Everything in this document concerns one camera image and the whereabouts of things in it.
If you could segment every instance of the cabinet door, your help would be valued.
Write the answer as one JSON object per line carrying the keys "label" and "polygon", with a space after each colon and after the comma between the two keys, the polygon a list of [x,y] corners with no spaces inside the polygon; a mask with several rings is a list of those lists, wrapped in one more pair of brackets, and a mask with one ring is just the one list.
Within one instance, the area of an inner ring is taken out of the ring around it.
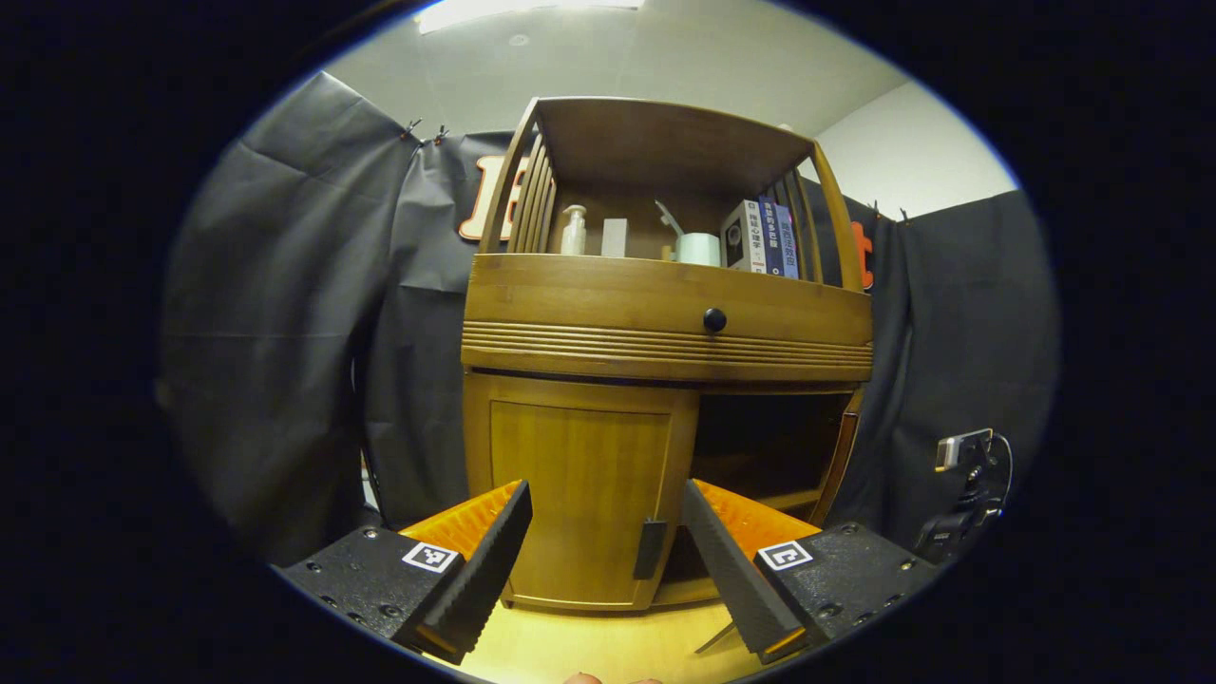
{"label": "cabinet door", "polygon": [[[649,606],[679,522],[697,431],[693,389],[465,376],[473,494],[530,482],[533,521],[503,598],[576,610]],[[642,526],[666,521],[635,578]]]}

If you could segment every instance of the small white box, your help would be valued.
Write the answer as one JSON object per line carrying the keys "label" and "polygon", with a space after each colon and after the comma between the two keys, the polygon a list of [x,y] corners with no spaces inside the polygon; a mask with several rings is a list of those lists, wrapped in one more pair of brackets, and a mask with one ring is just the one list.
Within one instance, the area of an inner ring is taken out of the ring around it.
{"label": "small white box", "polygon": [[604,219],[604,239],[599,243],[599,256],[624,257],[629,219]]}

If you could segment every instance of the ceiling light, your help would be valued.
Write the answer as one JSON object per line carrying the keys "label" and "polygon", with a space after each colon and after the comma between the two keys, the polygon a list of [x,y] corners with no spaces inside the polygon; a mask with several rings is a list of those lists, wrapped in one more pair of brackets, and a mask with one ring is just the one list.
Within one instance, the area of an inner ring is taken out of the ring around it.
{"label": "ceiling light", "polygon": [[443,0],[418,12],[418,33],[430,33],[441,28],[503,15],[512,11],[537,7],[624,7],[636,10],[644,0]]}

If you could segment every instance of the wooden floor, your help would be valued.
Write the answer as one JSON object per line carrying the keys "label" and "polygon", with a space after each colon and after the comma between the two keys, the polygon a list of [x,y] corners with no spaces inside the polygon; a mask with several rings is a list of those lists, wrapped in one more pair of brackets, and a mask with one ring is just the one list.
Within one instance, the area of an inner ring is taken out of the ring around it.
{"label": "wooden floor", "polygon": [[721,684],[761,669],[738,630],[703,654],[693,652],[730,622],[720,600],[644,615],[572,615],[499,602],[477,649],[457,669],[501,684],[562,684],[575,672],[603,684],[647,678]]}

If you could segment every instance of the white box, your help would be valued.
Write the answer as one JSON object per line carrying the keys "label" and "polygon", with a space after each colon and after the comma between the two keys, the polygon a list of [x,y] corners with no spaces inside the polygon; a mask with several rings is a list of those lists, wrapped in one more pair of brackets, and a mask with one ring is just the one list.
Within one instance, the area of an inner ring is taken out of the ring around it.
{"label": "white box", "polygon": [[604,237],[599,243],[599,256],[624,257],[629,219],[604,219]]}
{"label": "white box", "polygon": [[765,273],[764,229],[760,204],[739,202],[722,222],[722,265],[734,270]]}

